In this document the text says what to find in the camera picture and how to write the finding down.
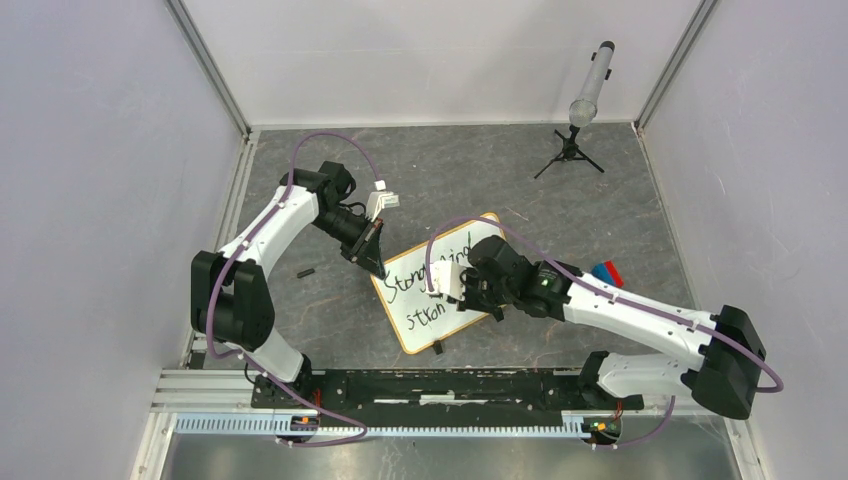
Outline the yellow framed whiteboard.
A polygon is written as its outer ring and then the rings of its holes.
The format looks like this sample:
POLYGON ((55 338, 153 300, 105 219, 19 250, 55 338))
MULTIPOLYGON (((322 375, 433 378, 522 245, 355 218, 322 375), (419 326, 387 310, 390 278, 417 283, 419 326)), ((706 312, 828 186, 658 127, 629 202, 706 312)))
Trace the yellow framed whiteboard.
MULTIPOLYGON (((505 236, 496 226, 479 220, 467 221, 438 235, 431 258, 467 267, 471 248, 491 235, 505 236)), ((409 355, 426 350, 486 317, 482 312, 460 311, 446 299, 426 293, 426 246, 423 242, 387 260, 386 277, 371 278, 400 346, 409 355)))

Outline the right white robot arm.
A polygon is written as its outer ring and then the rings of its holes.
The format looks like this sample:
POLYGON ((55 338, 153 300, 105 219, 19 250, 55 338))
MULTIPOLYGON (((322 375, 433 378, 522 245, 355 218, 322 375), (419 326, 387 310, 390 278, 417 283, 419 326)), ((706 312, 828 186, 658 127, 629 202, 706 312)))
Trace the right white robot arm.
POLYGON ((511 305, 534 318, 598 328, 651 348, 642 355, 591 354, 577 382, 580 400, 591 408, 634 395, 677 395, 746 420, 765 390, 759 380, 766 350, 740 308, 710 313, 664 304, 562 262, 532 262, 499 236, 476 243, 468 262, 438 276, 462 310, 501 319, 503 306, 511 305))

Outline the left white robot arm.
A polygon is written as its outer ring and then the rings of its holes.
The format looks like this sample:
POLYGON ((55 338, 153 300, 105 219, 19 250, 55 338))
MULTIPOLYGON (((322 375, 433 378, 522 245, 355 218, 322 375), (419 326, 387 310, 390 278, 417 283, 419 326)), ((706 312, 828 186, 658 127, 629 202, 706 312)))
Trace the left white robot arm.
POLYGON ((355 188, 351 173, 340 163, 326 161, 316 171, 295 168, 240 235, 216 252, 199 252, 191 263, 193 330, 257 362, 278 379, 275 392, 290 407, 312 399, 314 381, 305 374, 307 357, 275 329, 268 277, 308 226, 338 241, 346 261, 385 277, 379 215, 398 206, 399 197, 378 180, 364 212, 355 213, 346 203, 355 188))

